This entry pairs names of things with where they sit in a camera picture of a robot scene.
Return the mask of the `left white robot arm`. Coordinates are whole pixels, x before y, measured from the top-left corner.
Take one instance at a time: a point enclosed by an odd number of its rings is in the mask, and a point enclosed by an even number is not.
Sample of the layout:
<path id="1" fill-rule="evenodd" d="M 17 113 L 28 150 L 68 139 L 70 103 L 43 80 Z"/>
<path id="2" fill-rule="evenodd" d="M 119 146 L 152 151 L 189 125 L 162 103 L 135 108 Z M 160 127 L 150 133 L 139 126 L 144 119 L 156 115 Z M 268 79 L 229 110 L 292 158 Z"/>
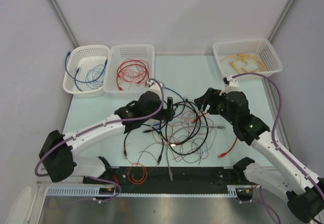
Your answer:
<path id="1" fill-rule="evenodd" d="M 150 119 L 170 121 L 174 116 L 173 98 L 164 100 L 161 95 L 147 91 L 89 128 L 68 134 L 58 130 L 49 133 L 39 153 L 40 162 L 54 183 L 71 176 L 94 177 L 107 183 L 112 177 L 108 161 L 102 156 L 90 158 L 80 154 L 104 139 L 138 129 Z"/>

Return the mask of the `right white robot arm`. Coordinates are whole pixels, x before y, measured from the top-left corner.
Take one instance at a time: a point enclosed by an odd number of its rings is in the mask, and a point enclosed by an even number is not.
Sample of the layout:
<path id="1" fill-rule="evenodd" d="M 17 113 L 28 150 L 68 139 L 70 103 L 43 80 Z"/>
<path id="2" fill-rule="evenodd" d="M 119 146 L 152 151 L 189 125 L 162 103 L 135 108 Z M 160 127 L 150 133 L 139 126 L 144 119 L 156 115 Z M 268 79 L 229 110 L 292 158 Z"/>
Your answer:
<path id="1" fill-rule="evenodd" d="M 239 184 L 257 183 L 287 203 L 291 213 L 308 223 L 323 211 L 323 178 L 301 163 L 260 118 L 250 112 L 242 92 L 223 93 L 209 88 L 194 99 L 199 111 L 220 115 L 232 125 L 237 138 L 262 154 L 280 173 L 263 169 L 248 157 L 237 162 L 234 180 Z"/>

